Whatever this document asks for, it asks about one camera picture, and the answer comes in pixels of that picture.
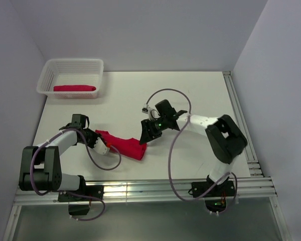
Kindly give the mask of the white plastic basket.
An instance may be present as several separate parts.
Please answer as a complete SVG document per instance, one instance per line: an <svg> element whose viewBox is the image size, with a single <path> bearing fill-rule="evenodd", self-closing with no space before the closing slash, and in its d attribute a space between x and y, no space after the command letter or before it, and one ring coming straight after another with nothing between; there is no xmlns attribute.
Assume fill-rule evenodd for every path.
<svg viewBox="0 0 301 241"><path fill-rule="evenodd" d="M101 88L104 62L94 58L50 59L42 69L37 84L37 92L54 99L95 99ZM88 85L90 91L62 90L56 86Z"/></svg>

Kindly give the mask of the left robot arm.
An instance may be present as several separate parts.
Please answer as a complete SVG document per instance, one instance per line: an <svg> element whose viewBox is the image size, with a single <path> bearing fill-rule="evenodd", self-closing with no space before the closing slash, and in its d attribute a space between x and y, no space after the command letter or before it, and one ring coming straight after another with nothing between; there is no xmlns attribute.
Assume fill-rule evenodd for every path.
<svg viewBox="0 0 301 241"><path fill-rule="evenodd" d="M75 200L86 198L88 188L83 176L63 174L61 169L60 156L77 144L84 144L102 155L109 150L101 135L89 128L89 118L83 114L73 114L71 122L60 128L54 137L23 149L19 188L22 191L36 191L40 195L70 191Z"/></svg>

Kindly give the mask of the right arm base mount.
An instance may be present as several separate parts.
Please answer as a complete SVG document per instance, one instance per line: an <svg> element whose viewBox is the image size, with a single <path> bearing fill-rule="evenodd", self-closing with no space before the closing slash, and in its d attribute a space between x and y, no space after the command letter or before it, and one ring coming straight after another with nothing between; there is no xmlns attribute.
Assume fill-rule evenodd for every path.
<svg viewBox="0 0 301 241"><path fill-rule="evenodd" d="M207 194L203 197L206 208L209 212L218 214L226 210L228 206L228 197L233 198L232 202L235 201L238 184L237 182L227 179L222 184L216 185L208 192L212 185L212 181L192 182L191 189L188 191L188 193L193 198L197 198L206 192Z"/></svg>

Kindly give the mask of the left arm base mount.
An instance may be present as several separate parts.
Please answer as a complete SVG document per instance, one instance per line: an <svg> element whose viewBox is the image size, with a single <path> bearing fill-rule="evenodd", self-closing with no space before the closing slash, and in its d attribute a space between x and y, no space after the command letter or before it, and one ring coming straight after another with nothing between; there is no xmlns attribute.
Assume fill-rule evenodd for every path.
<svg viewBox="0 0 301 241"><path fill-rule="evenodd" d="M83 189L76 191L60 192L57 201L60 203L68 203L68 213L72 218L77 218L81 221L94 220L105 212L103 194L103 185L85 186ZM92 211L93 201L100 202L102 209L94 217L88 217L88 214Z"/></svg>

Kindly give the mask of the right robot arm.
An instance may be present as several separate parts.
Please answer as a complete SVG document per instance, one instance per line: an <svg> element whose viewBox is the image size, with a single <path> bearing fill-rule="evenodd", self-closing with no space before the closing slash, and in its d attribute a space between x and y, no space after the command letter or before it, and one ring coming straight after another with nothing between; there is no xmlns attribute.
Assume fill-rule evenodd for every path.
<svg viewBox="0 0 301 241"><path fill-rule="evenodd" d="M217 162L207 176L207 190L211 195L219 195L229 181L235 159L248 144L247 138L234 120L227 114L221 117L207 117L190 114L186 110L176 111L166 99L157 103L155 108L145 104L142 112L147 114L148 118L141 121L141 145L160 138L164 130L178 131L171 143L168 157L168 177L172 189L173 147L182 131L189 131L205 136L209 141Z"/></svg>

